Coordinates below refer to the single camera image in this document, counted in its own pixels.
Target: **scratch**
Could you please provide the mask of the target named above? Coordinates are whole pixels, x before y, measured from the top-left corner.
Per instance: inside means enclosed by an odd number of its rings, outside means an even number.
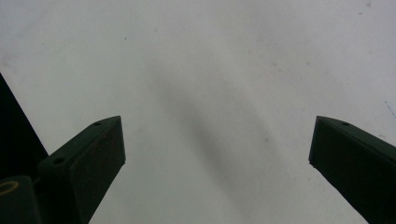
[[[396,114],[395,114],[395,112],[393,112],[392,108],[390,108],[390,106],[388,105],[388,102],[385,101],[385,104],[387,105],[389,111],[392,113],[393,117],[396,118]]]

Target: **white surface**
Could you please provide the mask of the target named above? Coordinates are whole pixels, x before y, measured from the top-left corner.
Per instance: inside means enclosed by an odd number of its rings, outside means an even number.
[[[0,71],[53,152],[122,116],[92,223],[365,223],[308,164],[316,115],[396,144],[396,3],[1,1]]]

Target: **black plastic part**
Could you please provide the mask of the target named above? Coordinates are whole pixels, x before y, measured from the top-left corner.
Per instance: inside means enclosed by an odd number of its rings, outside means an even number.
[[[396,223],[396,147],[317,117],[309,161],[369,223]]]
[[[29,176],[19,175],[0,180],[0,223],[41,224]]]
[[[48,157],[35,130],[0,74],[0,179],[37,178],[37,165]]]
[[[64,223],[88,223],[125,163],[120,117],[95,122],[38,165]]]

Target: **screw hole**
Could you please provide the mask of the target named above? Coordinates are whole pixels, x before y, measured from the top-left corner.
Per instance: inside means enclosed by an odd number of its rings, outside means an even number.
[[[54,163],[55,165],[61,164],[62,162],[64,162],[64,158],[58,158],[58,159],[56,159],[55,161],[53,161],[53,163]]]

